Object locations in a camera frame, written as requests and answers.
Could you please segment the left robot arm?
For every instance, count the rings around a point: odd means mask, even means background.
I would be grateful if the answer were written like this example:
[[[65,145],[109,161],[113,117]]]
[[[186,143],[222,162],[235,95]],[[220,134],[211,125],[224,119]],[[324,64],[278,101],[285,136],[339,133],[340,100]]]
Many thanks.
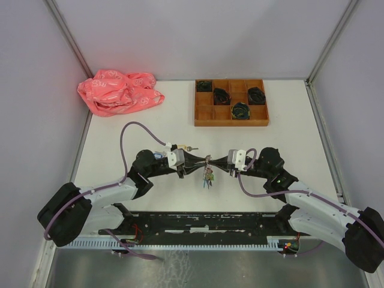
[[[154,185],[151,177],[176,173],[179,178],[205,165],[205,159],[183,149],[175,149],[163,158],[150,150],[136,155],[130,170],[119,180],[97,187],[64,184],[38,213],[44,227],[44,238],[57,247],[71,243],[80,235],[101,229],[128,233],[133,220],[127,216],[124,201],[144,196]]]

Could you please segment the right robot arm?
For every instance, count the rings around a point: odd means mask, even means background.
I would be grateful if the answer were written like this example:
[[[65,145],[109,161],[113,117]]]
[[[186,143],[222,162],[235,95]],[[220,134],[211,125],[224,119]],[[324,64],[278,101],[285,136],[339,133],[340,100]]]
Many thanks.
[[[284,169],[277,149],[267,147],[253,157],[245,150],[231,149],[227,156],[208,163],[237,179],[242,175],[265,179],[264,195],[285,204],[275,220],[281,234],[296,231],[331,244],[367,273],[382,264],[382,216],[371,207],[360,210],[313,190]]]

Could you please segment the metal key organiser disc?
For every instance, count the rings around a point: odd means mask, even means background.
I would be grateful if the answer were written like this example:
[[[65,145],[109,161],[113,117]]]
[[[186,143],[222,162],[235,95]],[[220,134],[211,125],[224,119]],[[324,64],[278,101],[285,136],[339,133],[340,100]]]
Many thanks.
[[[210,189],[213,186],[214,173],[210,161],[212,160],[211,155],[207,155],[205,158],[205,165],[203,170],[203,188]]]

